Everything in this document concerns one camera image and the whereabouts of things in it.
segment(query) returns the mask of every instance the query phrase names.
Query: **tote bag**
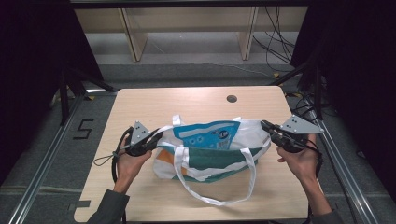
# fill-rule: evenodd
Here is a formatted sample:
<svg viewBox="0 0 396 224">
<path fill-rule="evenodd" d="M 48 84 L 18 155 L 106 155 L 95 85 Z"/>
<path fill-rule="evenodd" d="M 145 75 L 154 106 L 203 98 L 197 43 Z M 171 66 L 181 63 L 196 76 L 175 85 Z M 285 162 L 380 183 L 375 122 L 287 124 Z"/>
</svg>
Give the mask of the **tote bag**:
<svg viewBox="0 0 396 224">
<path fill-rule="evenodd" d="M 218 120 L 206 124 L 184 125 L 180 116 L 173 126 L 159 130 L 154 173 L 159 178 L 179 180 L 195 198 L 214 205 L 238 203 L 250 198 L 256 179 L 258 158 L 271 144 L 260 120 Z M 242 170 L 250 170 L 248 193 L 244 199 L 218 201 L 193 191 L 188 181 L 212 183 Z"/>
</svg>

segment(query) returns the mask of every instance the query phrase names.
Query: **aluminum rail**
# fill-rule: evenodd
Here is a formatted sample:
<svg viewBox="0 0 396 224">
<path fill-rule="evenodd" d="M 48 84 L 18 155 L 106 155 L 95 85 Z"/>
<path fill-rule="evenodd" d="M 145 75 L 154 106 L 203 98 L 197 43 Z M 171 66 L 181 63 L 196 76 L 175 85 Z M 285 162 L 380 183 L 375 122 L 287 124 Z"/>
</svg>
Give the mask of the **aluminum rail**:
<svg viewBox="0 0 396 224">
<path fill-rule="evenodd" d="M 64 125 L 62 125 L 58 132 L 56 133 L 54 139 L 52 140 L 51 145 L 49 146 L 49 150 L 47 151 L 46 155 L 44 156 L 43 161 L 40 163 L 37 171 L 33 179 L 31 180 L 29 186 L 27 187 L 26 191 L 23 193 L 23 196 L 16 206 L 15 210 L 12 213 L 10 220 L 8 221 L 9 224 L 19 224 L 23 223 L 26 219 L 26 216 L 32 207 L 32 204 L 35 200 L 35 196 L 37 195 L 38 191 L 40 190 L 40 186 L 44 181 L 45 177 L 47 176 L 48 170 L 52 165 L 52 162 L 64 140 L 64 136 L 69 129 L 70 123 L 73 120 L 73 117 L 81 104 L 84 96 L 77 96 L 75 98 L 74 103 L 70 108 L 70 116 L 65 121 Z"/>
<path fill-rule="evenodd" d="M 87 90 L 86 96 L 114 96 L 117 95 L 117 91 L 107 91 L 104 89 L 89 89 Z"/>
<path fill-rule="evenodd" d="M 311 111 L 311 115 L 313 118 L 316 117 L 316 114 L 313 111 Z M 317 120 L 316 124 L 324 130 L 323 137 L 329 149 L 330 157 L 334 162 L 334 168 L 337 174 L 340 175 L 340 178 L 346 187 L 346 191 L 349 193 L 350 198 L 361 215 L 362 221 L 367 224 L 379 223 L 371 205 L 367 201 L 366 197 L 361 191 L 361 188 L 350 172 L 346 161 L 343 159 L 340 150 L 338 150 L 337 145 L 332 140 L 332 137 L 330 136 L 324 121 Z"/>
</svg>

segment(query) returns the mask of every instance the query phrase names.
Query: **black cable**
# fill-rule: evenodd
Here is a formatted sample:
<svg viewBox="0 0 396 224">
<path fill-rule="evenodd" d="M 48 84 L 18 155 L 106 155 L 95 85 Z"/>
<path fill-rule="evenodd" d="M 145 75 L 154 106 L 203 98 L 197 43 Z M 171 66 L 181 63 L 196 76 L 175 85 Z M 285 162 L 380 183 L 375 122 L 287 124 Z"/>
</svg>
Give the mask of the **black cable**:
<svg viewBox="0 0 396 224">
<path fill-rule="evenodd" d="M 274 27 L 274 31 L 273 31 L 273 36 L 272 36 L 272 38 L 274 38 L 274 33 L 276 32 L 276 34 L 279 36 L 279 38 L 280 38 L 280 42 L 282 43 L 282 48 L 283 48 L 283 50 L 284 50 L 284 52 L 285 52 L 285 55 L 286 55 L 286 57 L 288 58 L 288 60 L 289 60 L 289 56 L 288 56 L 288 53 L 290 54 L 290 56 L 291 56 L 291 53 L 289 52 L 289 49 L 286 47 L 286 45 L 285 45 L 285 39 L 284 39 L 284 37 L 282 36 L 282 34 L 280 33 L 280 21 L 279 21 L 279 15 L 280 15 L 280 7 L 276 7 L 276 22 L 274 23 L 274 21 L 273 21 L 273 19 L 271 18 L 271 16 L 270 16 L 270 13 L 268 12 L 268 8 L 267 7 L 265 7 L 265 11 L 267 12 L 267 15 L 268 15 L 268 18 L 270 19 L 270 21 L 271 21 L 271 23 L 272 23 L 272 25 L 273 25 L 273 27 Z"/>
<path fill-rule="evenodd" d="M 117 181 L 117 169 L 116 168 L 117 168 L 117 161 L 119 160 L 119 152 L 120 152 L 120 147 L 121 147 L 122 141 L 127 134 L 132 134 L 133 131 L 134 131 L 134 128 L 130 127 L 122 134 L 119 144 L 117 145 L 116 150 L 113 152 L 113 162 L 111 163 L 111 175 L 113 177 L 114 183 L 116 183 L 116 181 Z M 121 220 L 122 220 L 123 224 L 126 224 L 126 212 L 125 211 L 122 214 Z"/>
<path fill-rule="evenodd" d="M 309 140 L 309 139 L 306 139 L 306 140 L 307 140 L 308 142 L 310 142 L 311 144 L 314 145 L 314 147 L 315 147 L 315 149 L 316 149 L 316 152 L 317 152 L 317 155 L 318 155 L 318 157 L 317 157 L 318 163 L 317 163 L 317 167 L 316 167 L 316 170 L 315 170 L 315 175 L 316 175 L 316 177 L 318 178 L 318 177 L 319 177 L 319 173 L 320 173 L 321 166 L 322 166 L 322 164 L 323 164 L 323 155 L 322 155 L 322 153 L 319 151 L 318 146 L 317 146 L 314 142 L 312 142 L 312 141 Z M 309 204 L 309 205 L 308 205 L 308 218 L 306 219 L 305 222 L 303 222 L 303 224 L 308 224 L 308 223 L 311 222 L 311 215 L 312 215 L 312 208 L 311 208 L 311 205 Z"/>
<path fill-rule="evenodd" d="M 272 53 L 274 56 L 276 56 L 278 59 L 282 60 L 284 63 L 289 63 L 287 61 L 288 58 L 286 58 L 285 56 L 281 55 L 280 53 L 276 52 L 273 49 L 270 49 L 268 47 L 266 47 L 262 42 L 260 42 L 256 36 L 253 36 L 254 40 L 256 40 L 256 42 L 260 45 L 260 47 L 262 47 L 263 49 L 270 51 L 270 53 Z"/>
<path fill-rule="evenodd" d="M 276 40 L 277 42 L 281 42 L 282 40 L 280 40 L 280 39 L 276 39 L 275 37 L 274 37 L 274 40 Z M 288 40 L 286 40 L 285 39 L 285 44 L 286 45 L 288 45 L 288 46 L 290 46 L 290 47 L 292 47 L 292 48 L 295 48 L 295 45 L 294 44 L 292 44 L 292 43 L 290 43 Z"/>
<path fill-rule="evenodd" d="M 317 112 L 316 105 L 315 105 L 315 103 L 312 101 L 312 99 L 310 98 L 310 95 L 313 95 L 313 94 L 309 94 L 308 97 L 305 98 L 305 100 L 309 103 L 309 105 L 311 105 L 311 106 L 314 107 L 315 112 L 316 112 L 316 114 L 317 114 L 318 112 Z M 322 113 L 324 113 L 324 114 L 326 114 L 326 115 L 329 115 L 329 116 L 332 116 L 332 117 L 336 117 L 337 115 L 331 115 L 331 114 L 329 114 L 329 113 L 327 113 L 326 111 L 323 110 L 324 108 L 327 108 L 327 107 L 329 107 L 329 106 L 331 106 L 331 105 L 332 105 L 332 104 L 319 104 L 318 106 L 320 106 L 320 111 L 321 111 Z"/>
<path fill-rule="evenodd" d="M 295 113 L 296 115 L 298 115 L 299 117 L 302 117 L 303 119 L 304 119 L 304 116 L 305 116 L 305 114 L 307 114 L 309 111 L 312 111 L 312 110 L 315 110 L 315 112 L 317 112 L 316 111 L 316 107 L 315 107 L 315 103 L 312 101 L 312 99 L 310 98 L 311 96 L 313 96 L 313 93 L 308 93 L 308 94 L 304 94 L 304 96 L 303 96 L 303 98 L 297 103 L 297 105 L 295 106 L 295 108 L 294 109 L 290 109 L 290 111 L 292 112 L 292 113 Z M 306 100 L 307 101 L 307 103 L 306 103 L 306 105 L 302 105 L 302 106 L 298 106 L 298 104 L 302 101 L 302 100 Z M 321 107 L 321 108 L 326 108 L 326 107 L 328 107 L 328 106 L 330 106 L 331 104 L 320 104 L 319 106 Z M 299 109 L 301 109 L 301 108 L 305 108 L 306 107 L 306 110 L 305 110 L 305 112 L 303 112 L 303 113 L 299 113 Z M 309 121 L 314 121 L 314 120 L 316 120 L 316 119 L 318 119 L 318 116 L 315 116 L 313 119 L 310 119 Z"/>
<path fill-rule="evenodd" d="M 108 162 L 111 159 L 112 156 L 113 155 L 104 156 L 104 157 L 98 158 L 98 159 L 93 161 L 93 164 L 95 164 L 96 166 L 101 166 L 101 165 L 105 164 L 106 162 Z M 104 162 L 102 162 L 102 163 L 97 163 L 99 160 L 102 160 L 102 159 L 106 159 L 106 160 Z"/>
<path fill-rule="evenodd" d="M 276 29 L 276 25 L 274 24 L 274 21 L 273 21 L 273 19 L 271 18 L 271 15 L 269 14 L 268 8 L 267 8 L 267 7 L 265 7 L 265 11 L 267 12 L 268 18 L 270 19 L 270 21 L 271 21 L 271 23 L 273 24 L 273 27 L 274 27 L 274 31 L 273 31 L 273 33 L 272 33 L 272 35 L 271 35 L 270 41 L 268 42 L 268 46 L 266 47 L 267 49 L 269 49 L 270 46 L 271 46 L 271 42 L 272 42 L 272 40 L 274 39 L 274 34 L 277 33 L 281 40 L 282 40 L 282 37 L 281 37 L 282 35 L 279 35 L 279 32 L 278 32 L 277 29 Z M 278 9 L 276 9 L 276 22 L 279 23 L 279 11 L 278 11 Z M 288 57 L 288 55 L 287 55 L 286 52 L 285 52 L 285 54 L 286 54 L 286 57 L 285 57 L 285 58 L 287 59 L 287 62 L 285 62 L 285 61 L 284 61 L 284 62 L 285 62 L 285 63 L 290 63 L 290 59 L 289 59 L 289 57 Z M 267 65 L 268 65 L 271 69 L 273 69 L 273 70 L 275 70 L 275 71 L 278 71 L 278 72 L 290 72 L 290 71 L 275 69 L 274 67 L 272 67 L 272 66 L 268 63 L 268 50 L 267 50 L 266 53 L 265 53 L 265 61 L 267 62 Z"/>
<path fill-rule="evenodd" d="M 324 91 L 326 91 L 326 88 L 323 86 L 323 85 L 326 85 L 326 82 L 322 82 L 321 83 L 322 85 L 322 88 L 323 88 L 323 90 Z M 305 97 L 308 97 L 308 98 L 306 98 L 306 100 L 311 104 L 311 105 L 313 105 L 314 104 L 314 102 L 311 100 L 311 98 L 309 98 L 309 96 L 313 96 L 313 93 L 309 93 L 307 96 L 305 96 Z M 326 108 L 326 107 L 329 107 L 329 106 L 331 106 L 332 104 L 330 104 L 330 103 L 327 103 L 327 104 L 320 104 L 319 106 L 321 106 L 321 112 L 323 113 L 323 114 L 326 114 L 326 115 L 328 115 L 328 116 L 330 116 L 330 117 L 338 117 L 338 114 L 334 111 L 334 114 L 330 114 L 330 113 L 328 113 L 328 112 L 326 112 L 325 110 L 323 110 L 324 108 Z"/>
</svg>

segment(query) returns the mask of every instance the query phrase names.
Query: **electrical cord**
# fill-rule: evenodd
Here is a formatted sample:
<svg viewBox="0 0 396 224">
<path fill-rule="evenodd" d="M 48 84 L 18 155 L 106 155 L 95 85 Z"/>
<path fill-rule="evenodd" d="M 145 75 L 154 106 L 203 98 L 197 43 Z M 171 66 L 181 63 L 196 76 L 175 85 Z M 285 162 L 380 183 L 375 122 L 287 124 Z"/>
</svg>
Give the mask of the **electrical cord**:
<svg viewBox="0 0 396 224">
<path fill-rule="evenodd" d="M 303 118 L 303 119 L 306 119 L 306 120 L 308 120 L 308 121 L 314 121 L 314 120 L 318 119 L 318 116 L 315 116 L 313 119 L 308 119 L 308 118 L 305 117 L 305 115 L 306 115 L 309 111 L 315 110 L 315 112 L 317 112 L 317 111 L 316 111 L 317 108 L 316 108 L 316 106 L 315 106 L 315 103 L 312 101 L 311 97 L 314 97 L 314 94 L 313 94 L 313 93 L 304 93 L 304 94 L 303 94 L 303 98 L 302 98 L 301 100 L 299 100 L 299 102 L 297 103 L 297 105 L 296 105 L 293 109 L 291 108 L 290 111 L 291 111 L 292 113 L 295 113 L 295 114 L 298 115 L 299 117 L 301 117 L 301 118 Z M 300 104 L 302 101 L 305 101 L 306 105 L 299 106 L 299 104 Z M 328 113 L 326 113 L 325 111 L 323 111 L 323 108 L 329 107 L 329 106 L 331 106 L 331 104 L 320 104 L 319 106 L 321 107 L 321 109 L 322 109 L 321 111 L 322 111 L 323 113 L 325 113 L 325 114 L 331 116 L 330 114 L 328 114 Z M 302 109 L 302 108 L 306 108 L 306 110 L 305 110 L 303 113 L 300 113 L 299 110 Z"/>
<path fill-rule="evenodd" d="M 271 42 L 272 42 L 272 39 L 270 39 L 270 41 L 268 42 L 268 46 L 266 47 L 267 49 L 269 49 L 269 47 L 270 47 L 270 45 L 271 45 Z M 270 68 L 271 68 L 272 70 L 274 70 L 274 71 L 277 71 L 277 72 L 285 72 L 285 73 L 288 73 L 288 72 L 291 71 L 291 70 L 289 70 L 289 71 L 281 70 L 281 69 L 277 69 L 277 68 L 274 68 L 273 66 L 271 66 L 270 63 L 268 62 L 268 50 L 265 52 L 265 61 L 266 61 L 267 65 L 268 65 L 268 67 L 270 67 Z"/>
<path fill-rule="evenodd" d="M 318 160 L 318 163 L 317 163 L 317 168 L 316 168 L 316 171 L 315 171 L 315 175 L 318 178 L 321 166 L 323 165 L 323 155 L 322 155 L 321 152 L 319 152 L 318 146 L 314 142 L 312 142 L 309 139 L 306 139 L 306 140 L 308 140 L 311 144 L 313 144 L 315 146 L 315 148 L 317 149 L 317 153 L 318 153 L 317 160 Z M 311 208 L 311 205 L 308 205 L 308 218 L 306 219 L 306 221 L 303 224 L 308 224 L 308 223 L 311 222 L 311 215 L 312 215 L 312 208 Z"/>
<path fill-rule="evenodd" d="M 103 164 L 105 164 L 107 161 L 109 161 L 111 158 L 113 158 L 113 162 L 111 163 L 111 176 L 113 177 L 113 181 L 114 181 L 114 183 L 116 183 L 117 182 L 117 161 L 119 160 L 119 152 L 120 152 L 120 150 L 122 149 L 121 148 L 121 144 L 122 144 L 122 141 L 123 141 L 123 139 L 125 138 L 125 136 L 127 135 L 127 134 L 132 134 L 132 131 L 133 131 L 133 127 L 130 127 L 129 129 L 127 129 L 123 134 L 122 134 L 122 137 L 121 137 L 121 139 L 120 139 L 120 141 L 119 141 L 119 144 L 117 145 L 117 148 L 116 148 L 116 150 L 115 151 L 113 151 L 113 154 L 112 155 L 110 155 L 110 156 L 104 156 L 104 157 L 101 157 L 101 158 L 98 158 L 98 159 L 96 159 L 96 160 L 94 160 L 93 161 L 93 163 L 95 164 L 95 165 L 97 165 L 97 166 L 101 166 L 101 165 L 103 165 Z M 102 162 L 102 163 L 97 163 L 99 160 L 103 160 L 103 159 L 106 159 L 104 162 Z M 122 214 L 122 223 L 123 224 L 126 224 L 126 213 L 125 213 L 125 211 L 124 211 L 124 213 Z"/>
<path fill-rule="evenodd" d="M 315 103 L 312 101 L 312 99 L 308 96 L 307 98 L 305 98 L 305 100 L 309 103 L 309 104 L 311 104 L 312 106 L 314 106 L 315 105 Z M 320 109 L 320 111 L 323 113 L 323 114 L 326 114 L 326 115 L 328 115 L 328 116 L 330 116 L 330 117 L 338 117 L 338 115 L 335 113 L 335 114 L 330 114 L 330 113 L 328 113 L 328 112 L 326 112 L 326 110 L 324 110 L 325 108 L 327 108 L 327 107 L 329 107 L 329 106 L 331 106 L 332 104 L 330 104 L 330 103 L 327 103 L 327 104 L 320 104 L 319 106 L 321 107 L 321 109 Z"/>
<path fill-rule="evenodd" d="M 288 58 L 286 58 L 285 56 L 283 56 L 282 54 L 276 52 L 273 49 L 268 48 L 267 46 L 265 46 L 262 42 L 260 42 L 256 36 L 253 36 L 253 39 L 260 45 L 260 47 L 262 47 L 263 49 L 269 51 L 270 53 L 272 53 L 274 56 L 276 56 L 278 59 L 280 59 L 281 61 L 283 61 L 284 63 L 290 63 L 290 61 L 288 61 Z"/>
<path fill-rule="evenodd" d="M 289 43 L 289 41 L 287 41 L 287 40 L 283 37 L 283 35 L 281 34 L 281 32 L 280 32 L 280 22 L 279 22 L 280 7 L 276 7 L 276 22 L 274 22 L 274 20 L 272 19 L 270 13 L 268 12 L 268 8 L 267 8 L 267 7 L 265 7 L 265 11 L 266 11 L 266 13 L 267 13 L 267 15 L 268 15 L 268 18 L 270 19 L 270 21 L 271 21 L 273 27 L 274 27 L 274 31 L 273 31 L 273 34 L 272 34 L 272 36 L 271 36 L 271 40 L 274 39 L 274 34 L 276 33 L 276 34 L 279 36 L 279 38 L 280 38 L 280 42 L 281 42 L 281 44 L 282 44 L 282 48 L 283 48 L 283 50 L 284 50 L 284 52 L 285 52 L 286 57 L 290 60 L 288 54 L 291 56 L 291 53 L 290 53 L 290 51 L 289 51 L 287 45 L 285 44 L 285 42 L 288 42 L 288 43 Z"/>
<path fill-rule="evenodd" d="M 282 42 L 281 39 L 276 39 L 275 37 L 273 37 L 273 39 L 276 40 L 277 42 Z M 284 41 L 285 41 L 284 44 L 286 44 L 286 45 L 288 45 L 288 46 L 290 46 L 290 47 L 292 47 L 292 48 L 295 48 L 295 45 L 292 44 L 292 43 L 290 43 L 288 40 L 284 39 Z"/>
</svg>

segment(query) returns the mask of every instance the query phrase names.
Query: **wooden table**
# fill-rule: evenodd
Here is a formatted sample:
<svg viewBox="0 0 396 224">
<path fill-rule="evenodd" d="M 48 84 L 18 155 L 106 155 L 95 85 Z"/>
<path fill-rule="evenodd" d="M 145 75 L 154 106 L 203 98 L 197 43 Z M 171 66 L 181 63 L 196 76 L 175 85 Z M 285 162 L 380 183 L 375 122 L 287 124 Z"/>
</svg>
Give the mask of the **wooden table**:
<svg viewBox="0 0 396 224">
<path fill-rule="evenodd" d="M 237 97 L 229 103 L 227 96 Z M 179 114 L 186 124 L 217 119 L 266 119 L 281 124 L 290 110 L 279 87 L 203 87 L 129 89 L 119 91 L 95 158 L 110 155 L 122 133 L 136 120 L 149 130 L 172 124 Z M 276 146 L 259 159 L 256 185 L 248 201 L 215 206 L 193 198 L 177 180 L 158 178 L 148 160 L 127 192 L 131 199 L 127 220 L 198 221 L 304 218 L 307 199 L 286 163 L 278 163 Z M 111 162 L 92 165 L 81 201 L 89 207 L 76 210 L 75 220 L 85 222 L 96 211 L 106 189 L 113 189 Z M 248 192 L 249 170 L 212 184 L 191 184 L 194 190 L 219 200 L 235 200 Z"/>
</svg>

